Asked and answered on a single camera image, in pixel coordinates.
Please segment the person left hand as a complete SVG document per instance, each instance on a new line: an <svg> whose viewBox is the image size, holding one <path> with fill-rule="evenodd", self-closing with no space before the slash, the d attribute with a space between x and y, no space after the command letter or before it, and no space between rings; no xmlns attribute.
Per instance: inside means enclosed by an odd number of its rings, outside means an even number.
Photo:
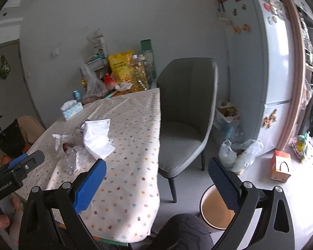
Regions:
<svg viewBox="0 0 313 250"><path fill-rule="evenodd" d="M20 208L20 200L15 196L13 196L12 199L10 200L10 204L15 212L17 212L17 210ZM10 226L9 217L5 214L0 214L0 231L8 228L9 226Z"/></svg>

